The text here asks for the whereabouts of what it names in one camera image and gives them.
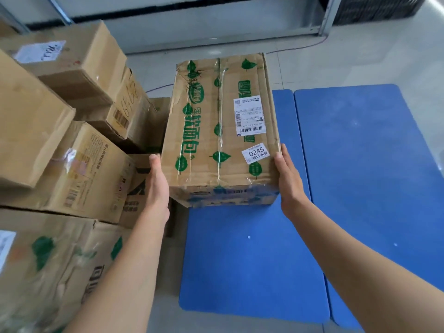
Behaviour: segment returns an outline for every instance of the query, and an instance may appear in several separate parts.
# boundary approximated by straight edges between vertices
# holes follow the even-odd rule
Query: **blue plastic pallet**
[[[308,182],[290,90],[273,91],[281,142]],[[192,311],[323,323],[330,318],[321,269],[271,206],[190,210],[179,304]]]

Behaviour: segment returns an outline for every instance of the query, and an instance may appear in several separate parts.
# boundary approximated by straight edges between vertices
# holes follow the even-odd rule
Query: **right hand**
[[[285,144],[281,144],[281,149],[282,153],[277,152],[274,156],[274,162],[279,171],[282,212],[291,219],[295,208],[310,203],[310,200],[304,193],[301,176],[291,161]]]

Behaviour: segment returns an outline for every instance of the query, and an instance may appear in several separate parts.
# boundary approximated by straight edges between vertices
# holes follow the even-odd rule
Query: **brown cardboard box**
[[[0,186],[34,187],[75,110],[0,50]]]
[[[116,104],[78,110],[74,119],[91,124],[126,153],[145,153],[155,114],[147,94],[126,68]]]
[[[150,98],[156,114],[151,116],[148,132],[149,148],[147,153],[161,153],[165,130],[170,115],[170,97]]]
[[[240,119],[241,114],[237,125],[234,100],[236,105],[253,104],[253,112],[262,103],[260,114],[248,116],[255,119],[251,127],[247,116]],[[247,131],[251,135],[242,135]],[[267,156],[248,164],[242,151],[260,143]],[[185,61],[177,66],[162,150],[172,198],[186,207],[271,204],[278,195],[273,157],[279,150],[263,54]]]
[[[8,37],[18,35],[18,33],[6,22],[0,20],[0,37]]]
[[[128,235],[89,218],[0,210],[0,327],[52,332],[47,326],[67,324]]]
[[[147,203],[148,192],[146,191],[145,180],[150,173],[151,167],[149,154],[129,154],[129,156],[136,164],[136,174],[131,181],[130,192],[126,197],[125,206],[123,207],[122,215],[120,215],[119,225],[132,229]],[[174,212],[172,199],[170,199],[168,208],[171,219]]]
[[[117,223],[134,173],[129,156],[85,122],[72,122],[33,190],[0,191],[0,205]]]
[[[3,38],[0,49],[76,109],[114,103],[125,71],[102,21]]]
[[[103,280],[115,258],[125,245],[131,231],[117,225],[96,222],[77,244],[77,256],[73,256],[65,273],[58,282],[61,298],[57,316],[51,324],[52,332],[67,325],[80,310],[97,285]]]

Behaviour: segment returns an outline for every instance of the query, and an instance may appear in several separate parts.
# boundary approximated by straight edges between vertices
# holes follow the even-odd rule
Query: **black plastic crate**
[[[400,19],[413,16],[425,0],[342,0],[333,24]],[[324,10],[329,0],[319,0]]]

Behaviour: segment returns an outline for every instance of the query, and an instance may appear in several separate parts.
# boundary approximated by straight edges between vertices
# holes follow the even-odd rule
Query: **tiled floor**
[[[322,44],[266,55],[273,89],[306,89],[364,84],[397,84],[444,173],[444,4],[427,0],[410,19],[334,27]],[[129,57],[145,90],[171,84],[175,65],[188,59],[271,52],[319,42],[291,37],[159,51]],[[150,92],[170,96],[172,86]],[[165,243],[162,273],[149,332],[322,332],[321,325],[185,312],[179,308],[182,240]],[[339,332],[334,324],[325,332]]]

